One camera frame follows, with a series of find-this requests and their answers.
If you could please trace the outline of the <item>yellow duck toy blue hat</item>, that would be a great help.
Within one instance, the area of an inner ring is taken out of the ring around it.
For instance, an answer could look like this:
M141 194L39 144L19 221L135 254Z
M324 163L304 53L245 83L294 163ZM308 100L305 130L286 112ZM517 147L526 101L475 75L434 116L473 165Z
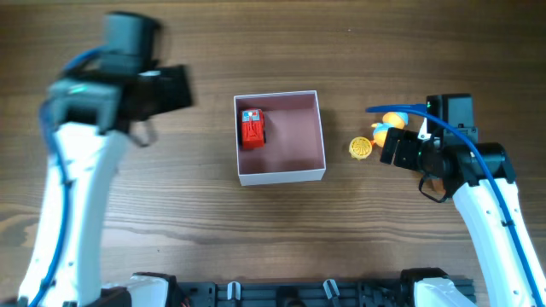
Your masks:
M409 123L407 113L389 112L382 117L381 123L374 123L373 144L380 148L384 147L386 135L390 128L403 129Z

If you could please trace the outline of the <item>red toy truck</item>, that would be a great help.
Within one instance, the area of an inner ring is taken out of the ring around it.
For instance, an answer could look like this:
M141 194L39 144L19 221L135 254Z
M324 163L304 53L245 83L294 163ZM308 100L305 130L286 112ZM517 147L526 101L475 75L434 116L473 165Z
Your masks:
M241 112L241 145L245 150L262 148L266 143L264 113L261 109Z

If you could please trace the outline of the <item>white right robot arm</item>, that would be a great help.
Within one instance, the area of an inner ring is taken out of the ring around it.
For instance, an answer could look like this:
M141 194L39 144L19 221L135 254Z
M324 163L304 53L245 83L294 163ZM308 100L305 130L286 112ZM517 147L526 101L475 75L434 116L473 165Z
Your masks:
M543 306L545 275L521 214L516 175L504 147L481 143L469 94L423 104L370 107L382 113L381 162L437 181L471 236L492 306Z

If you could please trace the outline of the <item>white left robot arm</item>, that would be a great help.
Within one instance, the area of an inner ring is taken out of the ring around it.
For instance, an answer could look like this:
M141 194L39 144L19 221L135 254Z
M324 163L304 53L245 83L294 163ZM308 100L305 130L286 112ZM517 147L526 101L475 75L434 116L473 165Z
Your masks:
M112 12L101 47L70 61L39 110L48 150L44 199L19 306L179 306L172 275L136 273L106 286L101 280L102 230L110 186L126 149L155 140L131 134L135 123L189 107L184 67L154 57L161 25Z

